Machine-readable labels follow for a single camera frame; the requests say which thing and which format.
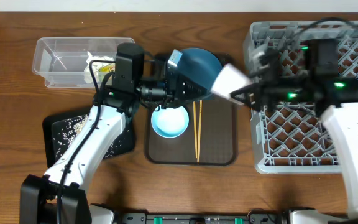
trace blue plate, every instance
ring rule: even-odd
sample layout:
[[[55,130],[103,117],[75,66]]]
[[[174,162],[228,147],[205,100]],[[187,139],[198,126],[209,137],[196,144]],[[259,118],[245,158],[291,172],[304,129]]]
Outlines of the blue plate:
[[[186,131],[188,125],[189,114],[182,106],[175,109],[160,109],[152,113],[152,127],[162,137],[178,137]]]

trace wooden table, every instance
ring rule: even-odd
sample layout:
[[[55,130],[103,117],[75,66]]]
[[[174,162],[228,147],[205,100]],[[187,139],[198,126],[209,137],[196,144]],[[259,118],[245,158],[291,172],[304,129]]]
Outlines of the wooden table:
[[[255,21],[312,21],[358,14],[307,13],[0,13],[0,223],[17,223],[19,189],[28,174],[47,166],[42,120],[89,105],[94,90],[48,89],[31,72],[41,37],[132,37],[153,54],[201,47],[232,55],[244,68],[242,41]],[[153,213],[247,213],[315,207],[345,213],[340,175],[261,175],[252,158],[250,114],[238,111],[239,156],[227,167],[161,166],[143,155],[146,110],[134,123],[135,152],[103,161],[91,184],[89,202],[122,211]]]

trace green light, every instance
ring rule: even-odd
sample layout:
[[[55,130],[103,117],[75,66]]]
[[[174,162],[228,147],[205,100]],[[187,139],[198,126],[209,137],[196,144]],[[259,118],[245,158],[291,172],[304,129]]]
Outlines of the green light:
[[[344,83],[334,83],[334,86],[336,88],[343,88],[345,86],[345,84]]]
[[[298,94],[296,93],[289,93],[288,94],[288,99],[292,99],[292,98],[295,98]]]

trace chopstick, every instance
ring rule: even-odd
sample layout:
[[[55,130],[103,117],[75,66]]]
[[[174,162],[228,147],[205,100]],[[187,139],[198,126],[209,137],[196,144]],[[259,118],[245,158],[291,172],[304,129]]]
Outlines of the chopstick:
[[[200,139],[201,139],[201,112],[203,110],[203,100],[200,100],[200,111],[198,119],[198,143],[197,143],[197,163],[200,161]]]
[[[197,159],[197,116],[196,116],[196,102],[193,102],[193,123],[194,123],[194,146],[196,148],[196,159]]]

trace dish rack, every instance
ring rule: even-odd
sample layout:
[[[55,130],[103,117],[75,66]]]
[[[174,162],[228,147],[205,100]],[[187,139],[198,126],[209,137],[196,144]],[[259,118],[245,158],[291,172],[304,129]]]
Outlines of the dish rack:
[[[287,37],[312,22],[254,22],[243,43],[244,60],[253,71],[250,53],[258,46],[279,49]],[[305,41],[338,40],[338,74],[358,79],[358,32],[339,21],[324,22],[304,32],[291,49],[280,52],[283,76],[307,73],[303,68]],[[252,111],[250,121],[254,164],[261,174],[340,173],[338,157],[329,134],[312,112],[310,103],[286,103],[269,113]]]

